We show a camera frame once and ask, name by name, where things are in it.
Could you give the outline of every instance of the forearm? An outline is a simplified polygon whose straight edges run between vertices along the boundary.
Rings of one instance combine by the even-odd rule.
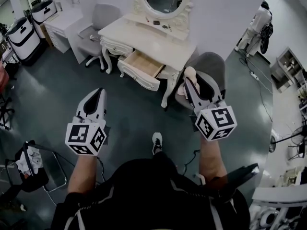
[[[85,194],[95,188],[96,183],[95,156],[79,156],[68,185],[68,193]]]
[[[218,141],[206,141],[201,137],[200,174],[207,181],[227,175]]]

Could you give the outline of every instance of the white pants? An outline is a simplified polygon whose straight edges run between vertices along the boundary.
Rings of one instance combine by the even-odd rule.
[[[238,48],[243,49],[249,43],[246,52],[252,56],[255,55],[261,44],[261,39],[260,37],[258,37],[258,34],[259,33],[249,27],[244,33],[242,40],[238,45]]]

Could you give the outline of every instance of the power strip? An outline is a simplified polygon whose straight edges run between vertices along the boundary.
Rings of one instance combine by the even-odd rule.
[[[253,71],[250,71],[249,73],[251,74],[251,76],[252,76],[255,80],[259,81],[259,78],[257,77],[257,75],[256,75]]]

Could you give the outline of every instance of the red chair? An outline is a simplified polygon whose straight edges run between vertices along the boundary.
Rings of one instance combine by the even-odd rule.
[[[2,62],[0,61],[0,95],[1,95],[1,98],[2,98],[2,102],[0,104],[3,104],[2,106],[0,106],[0,121],[1,120],[3,121],[3,124],[0,123],[0,126],[4,127],[6,130],[9,130],[10,128],[5,125],[5,114],[8,113],[8,112],[12,112],[12,113],[15,112],[14,109],[7,109],[6,108],[8,103],[11,102],[12,99],[9,97],[9,98],[7,98],[7,100],[5,100],[3,95],[2,95],[2,92],[5,88],[5,86],[9,82],[9,79],[10,79],[10,77],[9,77],[8,73],[6,72],[6,70],[4,69]]]

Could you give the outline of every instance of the black bag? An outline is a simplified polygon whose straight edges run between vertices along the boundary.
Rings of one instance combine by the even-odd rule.
[[[271,14],[271,19],[270,22],[267,23],[261,30],[260,32],[260,37],[261,37],[261,45],[260,45],[260,49],[261,49],[261,53],[265,54],[268,50],[269,47],[269,38],[272,36],[273,34],[273,24],[272,24],[272,13],[271,11],[269,11]]]
[[[15,74],[17,73],[19,69],[18,63],[7,63],[5,66],[5,70],[8,73],[10,79],[15,80]]]

